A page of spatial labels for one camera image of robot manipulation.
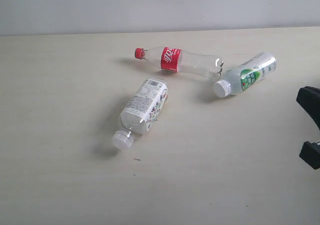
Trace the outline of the clear bottle white printed label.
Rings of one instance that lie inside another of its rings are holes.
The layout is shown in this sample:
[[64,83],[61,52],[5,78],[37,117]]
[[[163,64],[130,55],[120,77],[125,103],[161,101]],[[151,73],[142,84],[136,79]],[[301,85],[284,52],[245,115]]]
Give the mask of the clear bottle white printed label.
[[167,82],[161,78],[147,78],[129,100],[118,117],[118,130],[112,144],[119,150],[130,148],[148,133],[168,99]]

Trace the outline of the clear cola bottle red label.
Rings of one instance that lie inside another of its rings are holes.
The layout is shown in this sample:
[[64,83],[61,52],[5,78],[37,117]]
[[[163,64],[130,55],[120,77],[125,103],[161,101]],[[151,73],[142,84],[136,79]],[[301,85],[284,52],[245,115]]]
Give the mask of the clear cola bottle red label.
[[195,74],[210,80],[220,79],[224,65],[222,57],[192,53],[168,46],[136,48],[134,56],[136,59],[148,61],[161,70]]

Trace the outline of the clear bottle green white label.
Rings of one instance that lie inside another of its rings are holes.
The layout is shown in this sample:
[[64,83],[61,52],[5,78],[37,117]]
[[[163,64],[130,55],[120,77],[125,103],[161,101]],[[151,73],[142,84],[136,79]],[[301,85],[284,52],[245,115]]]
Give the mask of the clear bottle green white label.
[[213,84],[213,91],[219,98],[235,96],[274,72],[276,58],[270,52],[261,52],[250,60],[225,71],[221,79]]

